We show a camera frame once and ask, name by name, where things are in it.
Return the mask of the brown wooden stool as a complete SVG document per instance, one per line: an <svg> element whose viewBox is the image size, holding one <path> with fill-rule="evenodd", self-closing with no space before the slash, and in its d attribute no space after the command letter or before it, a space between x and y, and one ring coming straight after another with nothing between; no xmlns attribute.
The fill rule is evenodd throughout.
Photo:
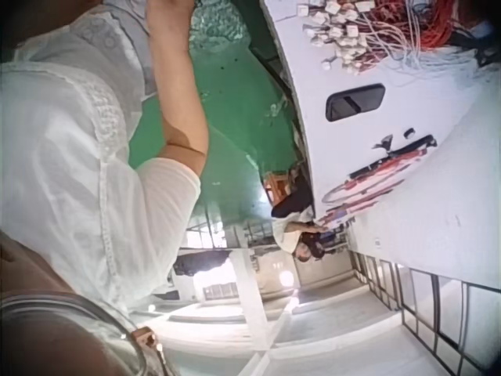
<svg viewBox="0 0 501 376"><path fill-rule="evenodd" d="M267 173L263 188L272 206L276 206L290 194L290 182L287 174Z"/></svg>

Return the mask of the white pillar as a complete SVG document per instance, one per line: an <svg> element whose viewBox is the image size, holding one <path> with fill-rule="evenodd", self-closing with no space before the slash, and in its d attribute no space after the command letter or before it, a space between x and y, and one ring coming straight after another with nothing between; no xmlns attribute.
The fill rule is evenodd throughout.
<svg viewBox="0 0 501 376"><path fill-rule="evenodd" d="M230 259L253 349L267 351L272 346L272 341L250 253L248 249L236 249L231 252Z"/></svg>

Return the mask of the black hand tool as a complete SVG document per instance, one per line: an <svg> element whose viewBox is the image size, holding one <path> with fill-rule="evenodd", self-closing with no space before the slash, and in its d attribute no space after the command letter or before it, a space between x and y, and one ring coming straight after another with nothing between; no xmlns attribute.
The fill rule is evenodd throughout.
<svg viewBox="0 0 501 376"><path fill-rule="evenodd" d="M432 135L427 135L411 143L407 143L399 149L394 149L392 147L392 141L393 135L385 136L380 142L374 144L372 146L372 149L382 149L386 152L387 155L395 156L413 152L420 149L421 147L428 148L436 147L438 145L436 139Z"/></svg>

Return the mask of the row of framed windows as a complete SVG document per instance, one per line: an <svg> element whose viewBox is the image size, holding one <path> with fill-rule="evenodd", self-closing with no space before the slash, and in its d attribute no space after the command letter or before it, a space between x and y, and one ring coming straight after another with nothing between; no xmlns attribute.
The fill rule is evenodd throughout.
<svg viewBox="0 0 501 376"><path fill-rule="evenodd" d="M501 289L348 254L355 278L449 376L501 376Z"/></svg>

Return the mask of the black bag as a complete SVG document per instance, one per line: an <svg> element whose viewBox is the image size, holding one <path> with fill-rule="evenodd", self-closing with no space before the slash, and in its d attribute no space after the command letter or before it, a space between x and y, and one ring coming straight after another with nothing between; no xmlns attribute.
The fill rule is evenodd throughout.
<svg viewBox="0 0 501 376"><path fill-rule="evenodd" d="M501 31L490 21L484 20L473 29L478 43L476 59L480 68L501 64Z"/></svg>

